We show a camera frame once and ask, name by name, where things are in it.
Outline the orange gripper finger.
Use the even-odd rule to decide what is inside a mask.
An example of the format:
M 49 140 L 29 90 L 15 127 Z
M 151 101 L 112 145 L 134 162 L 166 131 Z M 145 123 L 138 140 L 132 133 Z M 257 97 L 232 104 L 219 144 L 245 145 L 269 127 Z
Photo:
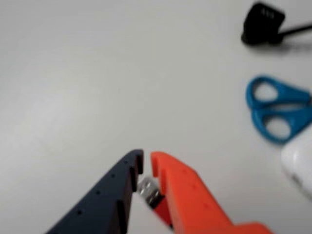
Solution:
M 259 222 L 232 223 L 198 173 L 174 156 L 152 152 L 151 164 L 176 234 L 271 233 Z

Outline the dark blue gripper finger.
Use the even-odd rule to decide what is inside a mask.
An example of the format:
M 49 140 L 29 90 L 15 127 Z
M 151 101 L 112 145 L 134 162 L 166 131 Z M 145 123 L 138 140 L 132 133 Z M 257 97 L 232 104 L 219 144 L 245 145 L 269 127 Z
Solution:
M 48 233 L 127 233 L 132 194 L 143 173 L 143 160 L 142 149 L 128 152 Z

